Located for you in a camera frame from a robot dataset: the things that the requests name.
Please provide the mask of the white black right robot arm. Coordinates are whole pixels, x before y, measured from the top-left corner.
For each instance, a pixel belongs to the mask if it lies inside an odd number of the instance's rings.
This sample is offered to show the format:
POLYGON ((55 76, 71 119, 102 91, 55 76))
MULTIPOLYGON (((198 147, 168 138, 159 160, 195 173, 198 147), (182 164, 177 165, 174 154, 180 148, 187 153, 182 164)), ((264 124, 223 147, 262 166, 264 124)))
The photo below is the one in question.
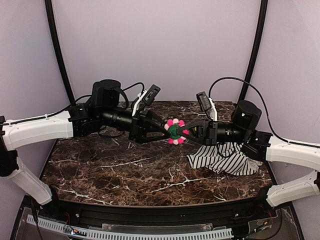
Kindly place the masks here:
POLYGON ((312 169, 290 182, 262 188, 257 199, 270 207, 320 194, 320 146, 294 142, 256 130, 262 111, 252 102, 241 100, 231 115, 231 123, 200 120, 176 129, 178 135, 204 146, 239 143, 241 152, 260 162, 282 162, 312 169))

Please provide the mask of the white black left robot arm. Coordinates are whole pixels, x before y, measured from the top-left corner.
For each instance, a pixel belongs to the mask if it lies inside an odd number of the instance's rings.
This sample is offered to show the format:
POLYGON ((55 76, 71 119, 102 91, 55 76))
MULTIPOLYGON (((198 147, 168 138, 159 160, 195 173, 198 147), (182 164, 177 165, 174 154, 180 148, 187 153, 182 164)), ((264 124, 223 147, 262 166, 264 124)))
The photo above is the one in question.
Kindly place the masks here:
POLYGON ((160 92, 152 85, 139 94, 132 110, 121 83, 113 79, 95 82, 83 104, 72 103, 51 114, 20 120, 0 118, 0 175, 12 180, 41 206, 54 206, 59 199, 19 158, 17 149, 54 139, 70 139, 98 133, 103 127, 127 132, 139 144, 168 139, 165 122, 150 106, 160 92))

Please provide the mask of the pink flower brooch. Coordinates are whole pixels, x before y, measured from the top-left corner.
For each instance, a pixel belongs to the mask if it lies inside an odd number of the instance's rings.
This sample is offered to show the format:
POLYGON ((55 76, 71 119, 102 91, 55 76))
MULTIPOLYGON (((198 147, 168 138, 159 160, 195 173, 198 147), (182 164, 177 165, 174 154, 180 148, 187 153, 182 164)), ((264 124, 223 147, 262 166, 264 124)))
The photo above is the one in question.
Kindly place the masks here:
POLYGON ((169 119, 164 125, 165 130, 169 133, 167 142, 170 145, 182 145, 186 138, 178 134, 178 128, 183 127, 185 122, 181 119, 169 119))

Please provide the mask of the black white striped garment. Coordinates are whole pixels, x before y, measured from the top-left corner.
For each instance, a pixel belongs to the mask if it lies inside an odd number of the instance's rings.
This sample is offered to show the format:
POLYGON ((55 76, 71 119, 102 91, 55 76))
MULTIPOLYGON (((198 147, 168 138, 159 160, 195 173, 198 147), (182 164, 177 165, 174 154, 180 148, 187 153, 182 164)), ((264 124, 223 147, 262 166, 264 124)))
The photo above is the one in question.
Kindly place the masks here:
POLYGON ((215 146, 201 146, 197 152, 187 156, 193 169, 207 168, 217 174, 249 176, 257 173, 261 161, 253 160, 241 152, 241 144, 225 143, 215 146))

